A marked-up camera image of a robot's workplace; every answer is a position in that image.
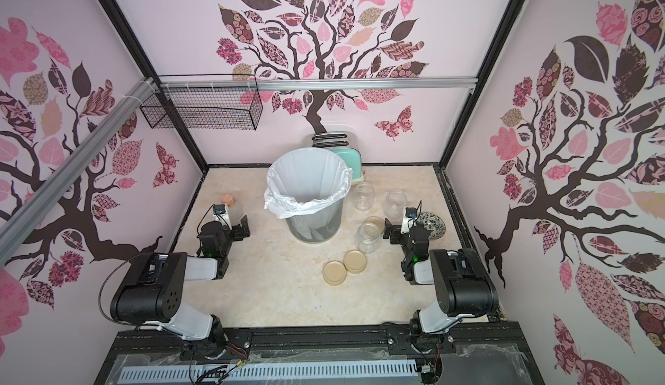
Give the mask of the glass jar beige lid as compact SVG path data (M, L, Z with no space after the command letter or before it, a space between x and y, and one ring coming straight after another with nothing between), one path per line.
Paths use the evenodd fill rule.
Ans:
M364 254L374 253L380 238L379 227L372 222L364 222L356 232L356 247Z
M360 211L369 211L374 203L375 190L370 182L361 182L355 187L355 208Z

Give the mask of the glass jar with rice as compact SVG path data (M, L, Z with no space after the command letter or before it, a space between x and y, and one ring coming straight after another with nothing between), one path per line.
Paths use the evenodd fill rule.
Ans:
M384 200L384 214L390 221L401 221L405 216L408 199L403 191L395 190L387 194Z

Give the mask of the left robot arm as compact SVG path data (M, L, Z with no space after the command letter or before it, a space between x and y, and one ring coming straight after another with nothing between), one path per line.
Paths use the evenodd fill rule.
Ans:
M187 304L185 283L223 279L230 265L230 248L235 241L250 236L247 216L228 227L219 220L204 224L197 239L200 251L188 253L140 253L129 260L128 269L110 303L110 318L116 324L153 326L189 343L235 350L240 357L247 351L229 340L219 317Z

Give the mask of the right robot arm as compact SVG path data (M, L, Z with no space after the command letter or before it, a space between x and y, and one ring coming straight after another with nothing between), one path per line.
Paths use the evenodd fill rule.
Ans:
M436 293L435 301L416 310L410 320L406 337L411 343L422 336L447 334L466 319L493 319L499 306L497 291L476 250L431 249L430 233L413 220L400 225L384 222L383 238L404 253L400 267L405 280L413 286L433 286Z

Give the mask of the small bottle with cork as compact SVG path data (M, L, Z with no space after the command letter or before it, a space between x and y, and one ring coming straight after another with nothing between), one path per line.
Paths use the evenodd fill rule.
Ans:
M241 224L242 217L244 217L244 211L240 201L235 198L233 194L226 193L222 195L221 203L226 206L226 212L229 216L230 225L232 225L232 227L239 226Z

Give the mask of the patterned ceramic bowl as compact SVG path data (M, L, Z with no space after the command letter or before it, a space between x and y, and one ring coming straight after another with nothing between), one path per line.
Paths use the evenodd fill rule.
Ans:
M430 240L441 239L446 234L445 222L434 213L422 213L417 219L417 224L429 232Z

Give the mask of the grey mesh trash bin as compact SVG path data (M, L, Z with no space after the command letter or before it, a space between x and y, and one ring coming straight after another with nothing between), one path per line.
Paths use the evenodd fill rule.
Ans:
M332 239L339 231L344 200L339 200L313 215L296 215L287 218L287 226L296 239L308 244L318 244Z

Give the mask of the white plastic trash bag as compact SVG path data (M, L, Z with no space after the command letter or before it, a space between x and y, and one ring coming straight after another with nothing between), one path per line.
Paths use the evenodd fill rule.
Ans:
M353 170L327 149L302 148L287 152L267 172L264 208L277 218L314 215L344 200Z

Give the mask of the mint green toaster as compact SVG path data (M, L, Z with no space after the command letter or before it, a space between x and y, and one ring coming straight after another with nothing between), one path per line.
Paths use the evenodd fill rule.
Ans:
M350 131L332 131L314 134L307 142L311 147L327 149L339 156L353 173L352 184L365 181L362 155L357 148L356 137Z

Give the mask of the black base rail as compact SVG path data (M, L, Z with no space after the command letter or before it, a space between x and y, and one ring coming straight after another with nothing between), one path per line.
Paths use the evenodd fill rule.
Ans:
M519 324L463 323L449 333L407 337L408 324L236 328L227 332L232 343L247 351L221 352L207 343L187 343L175 336L148 330L116 336L96 378L113 384L123 367L172 365L274 364L410 360L419 377L364 380L305 380L295 383L194 384L540 384L543 379Z

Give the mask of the aluminium rail back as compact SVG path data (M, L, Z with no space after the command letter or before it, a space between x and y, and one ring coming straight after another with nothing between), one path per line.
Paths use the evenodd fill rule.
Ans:
M370 89L474 89L477 78L441 77L441 78L363 78L363 79L297 79L297 80L257 80L250 76L244 80L222 80L221 76L205 78L187 77L184 80L166 81L162 77L161 89L222 90L227 88L245 88L248 90L370 90Z

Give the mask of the aluminium rail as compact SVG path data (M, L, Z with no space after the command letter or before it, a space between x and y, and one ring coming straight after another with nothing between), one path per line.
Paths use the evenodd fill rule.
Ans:
M162 77L161 89L222 90L227 88L245 88L248 90L370 90L370 89L474 89L477 78L441 77L441 78L363 78L363 79L297 79L297 80L257 80L250 76L244 80L222 80L221 76L205 78L187 77L184 80L166 81Z
M69 155L46 182L39 187L31 200L19 208L1 228L1 263L4 265L22 246L48 212L73 186L74 181L85 171L95 156L106 146L121 125L156 92L154 80L143 78L136 83L117 106L99 123L81 145Z

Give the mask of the aluminium rail left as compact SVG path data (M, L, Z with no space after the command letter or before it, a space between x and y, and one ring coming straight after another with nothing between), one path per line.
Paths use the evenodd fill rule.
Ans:
M143 78L136 83L117 106L99 123L81 145L69 155L46 182L39 187L31 200L19 208L1 228L1 263L4 265L22 246L48 212L73 186L74 181L85 171L95 156L106 146L121 125L156 92L154 80Z

